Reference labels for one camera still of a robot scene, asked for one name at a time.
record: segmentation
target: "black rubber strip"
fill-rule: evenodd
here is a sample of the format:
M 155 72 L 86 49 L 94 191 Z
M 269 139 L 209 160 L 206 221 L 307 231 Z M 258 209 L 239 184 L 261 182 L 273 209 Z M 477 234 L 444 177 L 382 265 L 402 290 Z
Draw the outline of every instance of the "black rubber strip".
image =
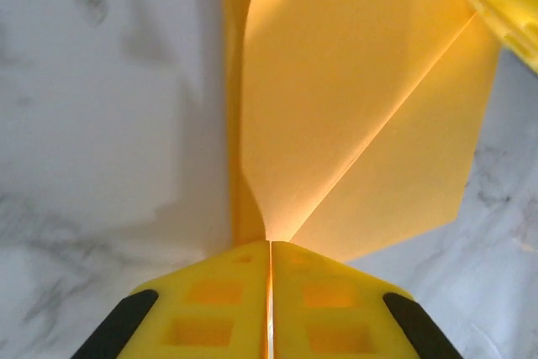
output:
M 420 304 L 397 293 L 387 293 L 383 300 L 420 359 L 462 359 Z
M 72 359 L 118 357 L 158 298 L 159 293 L 150 289 L 124 298 L 93 331 Z

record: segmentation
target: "folded paper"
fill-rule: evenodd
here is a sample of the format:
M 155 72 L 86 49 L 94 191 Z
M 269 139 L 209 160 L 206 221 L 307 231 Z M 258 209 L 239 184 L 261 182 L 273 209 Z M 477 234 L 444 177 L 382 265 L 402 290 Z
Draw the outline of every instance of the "folded paper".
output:
M 224 7 L 236 242 L 350 259 L 453 219 L 498 52 L 465 0 Z

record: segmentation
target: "marble surface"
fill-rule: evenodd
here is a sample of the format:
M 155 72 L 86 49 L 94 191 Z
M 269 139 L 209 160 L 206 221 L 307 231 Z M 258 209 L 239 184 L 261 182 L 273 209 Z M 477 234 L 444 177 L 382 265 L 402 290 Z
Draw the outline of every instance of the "marble surface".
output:
M 465 358 L 538 357 L 538 78 L 503 53 L 459 219 L 351 265 L 408 289 Z M 204 258 L 0 197 L 0 357 L 68 357 L 126 291 Z
M 0 358 L 69 357 L 131 288 L 229 243 L 218 5 L 0 0 Z M 537 110 L 503 53 L 459 219 L 351 262 L 465 358 L 538 358 Z

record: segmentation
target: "black edge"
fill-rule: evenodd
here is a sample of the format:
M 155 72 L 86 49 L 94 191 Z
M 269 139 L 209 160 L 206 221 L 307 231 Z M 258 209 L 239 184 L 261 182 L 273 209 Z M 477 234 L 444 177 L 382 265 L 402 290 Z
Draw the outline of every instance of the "black edge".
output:
M 397 293 L 383 300 L 420 359 L 463 359 L 420 304 Z
M 71 359 L 115 359 L 159 298 L 147 289 L 122 299 Z

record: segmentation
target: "square hole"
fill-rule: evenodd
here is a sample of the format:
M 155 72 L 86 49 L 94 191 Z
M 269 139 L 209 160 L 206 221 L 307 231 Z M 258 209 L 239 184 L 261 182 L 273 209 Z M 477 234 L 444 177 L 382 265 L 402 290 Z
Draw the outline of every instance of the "square hole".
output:
M 207 280 L 196 282 L 185 297 L 185 303 L 240 304 L 243 287 L 237 281 Z
M 178 318 L 172 321 L 164 343 L 174 346 L 228 346 L 233 328 L 232 319 Z
M 306 332 L 310 349 L 321 354 L 358 354 L 375 353 L 367 325 L 308 323 Z
M 361 299 L 355 285 L 340 279 L 311 281 L 303 285 L 306 307 L 357 307 Z

